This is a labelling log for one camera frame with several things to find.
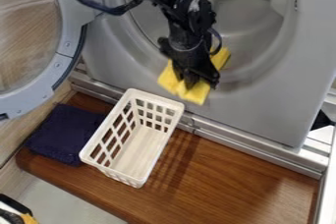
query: wooden board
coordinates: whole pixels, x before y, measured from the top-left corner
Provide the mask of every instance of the wooden board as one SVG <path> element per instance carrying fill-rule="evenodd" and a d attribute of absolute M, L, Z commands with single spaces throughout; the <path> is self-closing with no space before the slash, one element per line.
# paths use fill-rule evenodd
<path fill-rule="evenodd" d="M 69 103 L 100 113 L 111 108 L 82 94 Z M 181 130 L 138 190 L 88 165 L 70 167 L 26 148 L 17 163 L 130 223 L 306 224 L 318 190 L 312 178 Z"/>
<path fill-rule="evenodd" d="M 60 35 L 56 0 L 0 0 L 0 92 L 36 78 Z"/>

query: white laundry basket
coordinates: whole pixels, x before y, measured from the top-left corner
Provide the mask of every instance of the white laundry basket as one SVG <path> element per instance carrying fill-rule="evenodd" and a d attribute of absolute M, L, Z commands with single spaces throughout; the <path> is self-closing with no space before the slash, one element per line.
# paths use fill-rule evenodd
<path fill-rule="evenodd" d="M 80 158 L 107 177 L 140 188 L 183 112 L 184 104 L 180 102 L 128 89 L 83 148 Z"/>

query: folded cloth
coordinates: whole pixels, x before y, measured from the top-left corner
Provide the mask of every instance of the folded cloth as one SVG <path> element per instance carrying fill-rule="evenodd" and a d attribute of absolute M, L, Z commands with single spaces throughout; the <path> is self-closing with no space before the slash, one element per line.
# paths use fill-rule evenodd
<path fill-rule="evenodd" d="M 28 138 L 27 147 L 62 163 L 79 166 L 80 151 L 105 116 L 59 104 Z"/>

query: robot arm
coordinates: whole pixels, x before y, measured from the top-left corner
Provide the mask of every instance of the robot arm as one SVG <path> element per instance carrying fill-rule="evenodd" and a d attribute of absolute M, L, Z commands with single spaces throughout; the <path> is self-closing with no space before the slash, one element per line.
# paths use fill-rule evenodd
<path fill-rule="evenodd" d="M 111 15 L 123 15 L 139 5 L 134 0 L 117 8 L 107 8 L 91 0 L 79 0 L 83 4 Z M 160 51 L 173 60 L 176 76 L 184 79 L 187 88 L 192 88 L 199 78 L 207 80 L 212 87 L 219 83 L 220 75 L 210 61 L 210 55 L 221 48 L 220 35 L 212 28 L 215 13 L 208 0 L 149 0 L 157 5 L 169 23 L 168 38 L 158 40 Z M 210 52 L 212 35 L 220 41 L 214 52 Z"/>

